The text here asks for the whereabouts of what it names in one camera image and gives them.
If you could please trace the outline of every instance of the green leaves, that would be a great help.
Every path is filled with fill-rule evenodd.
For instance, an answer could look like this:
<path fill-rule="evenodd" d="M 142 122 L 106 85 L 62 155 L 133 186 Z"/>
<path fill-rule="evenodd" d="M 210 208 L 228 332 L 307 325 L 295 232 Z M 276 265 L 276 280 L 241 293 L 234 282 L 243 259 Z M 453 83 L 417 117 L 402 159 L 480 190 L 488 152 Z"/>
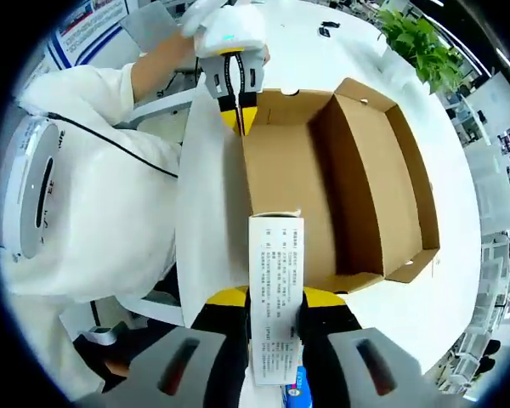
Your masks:
<path fill-rule="evenodd" d="M 399 12 L 381 11 L 378 19 L 389 47 L 416 68 L 431 93 L 440 88 L 455 90 L 461 82 L 462 57 L 439 41 L 434 27 L 425 19 L 414 20 Z"/>

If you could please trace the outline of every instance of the office desk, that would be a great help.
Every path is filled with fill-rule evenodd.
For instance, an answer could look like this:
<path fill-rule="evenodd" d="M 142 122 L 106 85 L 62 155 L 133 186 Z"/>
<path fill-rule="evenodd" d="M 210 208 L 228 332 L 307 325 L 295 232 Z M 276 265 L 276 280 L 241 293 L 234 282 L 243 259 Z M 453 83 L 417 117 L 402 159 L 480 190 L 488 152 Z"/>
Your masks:
<path fill-rule="evenodd" d="M 467 326 L 478 289 L 478 206 L 455 130 L 436 95 L 420 82 L 400 90 L 383 81 L 375 61 L 386 44 L 372 25 L 312 3 L 261 10 L 271 54 L 265 88 L 332 91 L 352 77 L 394 99 L 410 123 L 433 185 L 441 249 L 412 283 L 384 281 L 345 298 L 363 326 L 381 330 L 425 372 Z M 317 35 L 324 20 L 341 24 L 331 39 Z M 178 282 L 187 326 L 215 292 L 248 282 L 244 172 L 240 139 L 223 125 L 217 102 L 199 83 L 178 180 Z"/>

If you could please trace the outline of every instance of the open cardboard box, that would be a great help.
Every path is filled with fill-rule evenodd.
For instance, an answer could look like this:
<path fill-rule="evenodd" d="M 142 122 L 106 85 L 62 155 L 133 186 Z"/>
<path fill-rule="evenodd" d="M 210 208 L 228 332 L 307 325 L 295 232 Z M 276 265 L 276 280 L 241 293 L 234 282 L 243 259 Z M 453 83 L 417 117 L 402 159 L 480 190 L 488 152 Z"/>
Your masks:
<path fill-rule="evenodd" d="M 305 219 L 305 286 L 408 283 L 439 250 L 416 140 L 379 92 L 349 78 L 334 93 L 265 90 L 242 143 L 252 213 Z"/>

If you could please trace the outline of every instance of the label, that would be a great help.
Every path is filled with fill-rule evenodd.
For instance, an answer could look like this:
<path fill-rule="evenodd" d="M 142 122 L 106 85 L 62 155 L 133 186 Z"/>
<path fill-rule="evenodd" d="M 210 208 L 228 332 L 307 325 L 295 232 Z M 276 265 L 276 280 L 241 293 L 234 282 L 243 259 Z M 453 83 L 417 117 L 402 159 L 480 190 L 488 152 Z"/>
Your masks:
<path fill-rule="evenodd" d="M 257 385 L 293 384 L 303 301 L 304 219 L 249 218 L 253 376 Z"/>

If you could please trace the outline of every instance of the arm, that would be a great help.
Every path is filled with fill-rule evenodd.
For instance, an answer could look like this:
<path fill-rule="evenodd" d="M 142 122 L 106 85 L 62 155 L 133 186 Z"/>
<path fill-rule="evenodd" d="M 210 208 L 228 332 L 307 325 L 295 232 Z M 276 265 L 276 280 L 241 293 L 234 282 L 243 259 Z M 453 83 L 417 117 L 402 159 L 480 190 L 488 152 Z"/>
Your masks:
<path fill-rule="evenodd" d="M 162 85 L 181 60 L 193 52 L 193 39 L 181 37 L 179 31 L 176 31 L 153 51 L 140 58 L 131 72 L 134 101 L 142 100 L 149 92 Z"/>

